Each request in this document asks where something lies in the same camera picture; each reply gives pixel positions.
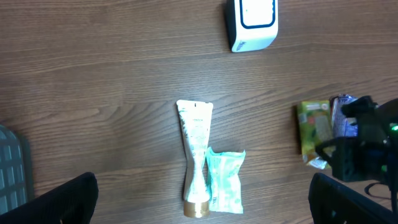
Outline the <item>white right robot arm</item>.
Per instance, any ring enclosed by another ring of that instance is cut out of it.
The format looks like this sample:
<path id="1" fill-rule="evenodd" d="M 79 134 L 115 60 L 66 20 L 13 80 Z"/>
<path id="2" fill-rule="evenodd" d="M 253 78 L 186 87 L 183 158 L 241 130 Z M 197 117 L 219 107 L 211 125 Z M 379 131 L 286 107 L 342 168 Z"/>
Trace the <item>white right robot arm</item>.
<path id="1" fill-rule="evenodd" d="M 318 144 L 316 153 L 343 182 L 397 179 L 397 100 L 379 106 L 370 96 L 342 105 L 345 118 L 358 127 L 355 136 L 339 136 Z"/>

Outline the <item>white tube with gold cap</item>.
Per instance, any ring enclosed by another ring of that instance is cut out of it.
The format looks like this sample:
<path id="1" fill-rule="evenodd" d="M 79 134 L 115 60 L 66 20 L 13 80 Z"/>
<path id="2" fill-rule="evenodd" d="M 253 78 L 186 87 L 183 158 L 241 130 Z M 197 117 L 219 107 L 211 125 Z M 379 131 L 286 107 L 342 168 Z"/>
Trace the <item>white tube with gold cap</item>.
<path id="1" fill-rule="evenodd" d="M 187 160 L 183 213 L 186 217 L 202 218 L 209 214 L 210 191 L 203 169 L 210 138 L 213 104 L 178 100 L 176 105 Z"/>

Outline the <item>green yellow snack packet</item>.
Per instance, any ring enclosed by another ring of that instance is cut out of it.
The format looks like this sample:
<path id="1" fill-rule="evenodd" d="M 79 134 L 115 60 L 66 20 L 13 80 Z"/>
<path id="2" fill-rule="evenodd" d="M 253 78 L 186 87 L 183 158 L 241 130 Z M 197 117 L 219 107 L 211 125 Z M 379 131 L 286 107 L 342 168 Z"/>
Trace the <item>green yellow snack packet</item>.
<path id="1" fill-rule="evenodd" d="M 297 105 L 301 154 L 304 163 L 317 169 L 330 169 L 315 151 L 322 142 L 331 140 L 331 109 L 328 100 L 302 101 Z"/>

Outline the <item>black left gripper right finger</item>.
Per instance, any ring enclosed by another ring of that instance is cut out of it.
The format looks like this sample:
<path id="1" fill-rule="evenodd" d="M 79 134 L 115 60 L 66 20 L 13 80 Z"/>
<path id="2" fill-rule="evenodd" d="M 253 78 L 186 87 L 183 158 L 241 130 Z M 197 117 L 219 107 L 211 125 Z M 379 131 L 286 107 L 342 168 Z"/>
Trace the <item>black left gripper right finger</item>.
<path id="1" fill-rule="evenodd" d="M 314 174 L 308 201 L 316 224 L 397 224 L 391 210 L 322 173 Z"/>

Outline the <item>purple Carefree package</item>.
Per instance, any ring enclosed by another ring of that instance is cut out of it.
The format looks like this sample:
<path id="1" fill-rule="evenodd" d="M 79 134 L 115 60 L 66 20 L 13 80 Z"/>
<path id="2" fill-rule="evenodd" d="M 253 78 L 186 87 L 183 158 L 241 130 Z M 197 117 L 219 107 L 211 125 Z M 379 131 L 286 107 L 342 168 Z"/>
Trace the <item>purple Carefree package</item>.
<path id="1" fill-rule="evenodd" d="M 351 95 L 337 95 L 330 99 L 331 128 L 333 137 L 355 137 L 358 135 L 358 125 L 354 118 L 347 118 L 342 112 L 342 106 L 348 105 L 357 98 Z"/>

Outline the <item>teal snack packet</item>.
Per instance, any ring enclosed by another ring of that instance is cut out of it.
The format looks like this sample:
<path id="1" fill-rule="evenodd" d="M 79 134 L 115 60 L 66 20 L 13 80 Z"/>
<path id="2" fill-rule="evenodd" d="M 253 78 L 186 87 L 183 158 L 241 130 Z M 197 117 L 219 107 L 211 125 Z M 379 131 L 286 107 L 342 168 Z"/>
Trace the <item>teal snack packet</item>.
<path id="1" fill-rule="evenodd" d="M 244 213 L 239 170 L 245 157 L 246 151 L 215 152 L 212 147 L 208 148 L 206 162 L 208 165 L 207 184 L 211 193 L 210 211 Z"/>

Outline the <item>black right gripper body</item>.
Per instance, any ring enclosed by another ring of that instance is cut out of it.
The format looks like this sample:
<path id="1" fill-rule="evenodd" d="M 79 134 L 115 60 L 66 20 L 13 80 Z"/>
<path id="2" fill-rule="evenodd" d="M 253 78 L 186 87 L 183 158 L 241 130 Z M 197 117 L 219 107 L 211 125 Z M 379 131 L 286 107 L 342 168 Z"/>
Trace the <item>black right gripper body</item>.
<path id="1" fill-rule="evenodd" d="M 343 182 L 388 181 L 388 152 L 383 147 L 338 137 L 318 144 L 315 152 L 331 166 L 332 176 Z"/>

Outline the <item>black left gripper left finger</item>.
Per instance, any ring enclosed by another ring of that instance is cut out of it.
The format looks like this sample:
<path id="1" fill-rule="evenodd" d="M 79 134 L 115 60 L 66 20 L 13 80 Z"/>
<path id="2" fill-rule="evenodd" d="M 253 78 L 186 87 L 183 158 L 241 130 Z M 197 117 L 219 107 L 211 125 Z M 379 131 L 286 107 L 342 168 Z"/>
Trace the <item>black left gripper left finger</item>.
<path id="1" fill-rule="evenodd" d="M 98 195 L 94 173 L 85 172 L 1 215 L 1 224 L 89 224 Z"/>

